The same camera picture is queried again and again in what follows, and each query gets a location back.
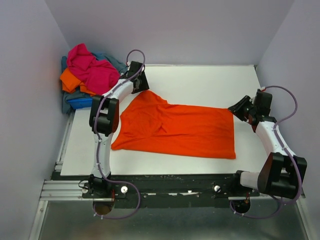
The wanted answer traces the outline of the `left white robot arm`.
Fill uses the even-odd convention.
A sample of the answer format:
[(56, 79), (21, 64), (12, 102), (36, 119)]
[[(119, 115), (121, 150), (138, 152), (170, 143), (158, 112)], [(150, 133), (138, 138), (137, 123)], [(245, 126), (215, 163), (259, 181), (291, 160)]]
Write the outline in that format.
[(94, 164), (88, 177), (88, 194), (105, 198), (112, 194), (110, 180), (111, 142), (120, 121), (120, 103), (128, 95), (149, 90), (145, 64), (132, 61), (118, 82), (103, 95), (95, 95), (89, 115), (89, 126), (94, 133)]

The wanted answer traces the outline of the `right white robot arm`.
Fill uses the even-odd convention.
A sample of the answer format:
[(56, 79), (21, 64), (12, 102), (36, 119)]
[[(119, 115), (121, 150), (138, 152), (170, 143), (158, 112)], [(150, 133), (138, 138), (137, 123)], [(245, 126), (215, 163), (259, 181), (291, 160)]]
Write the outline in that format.
[(272, 99), (272, 94), (260, 88), (254, 98), (246, 95), (228, 108), (239, 120), (251, 125), (267, 154), (260, 172), (237, 171), (238, 179), (230, 183), (230, 191), (241, 196), (250, 188), (261, 194), (285, 198), (285, 203), (289, 204), (301, 195), (307, 161), (288, 147), (280, 133), (279, 121), (270, 116)]

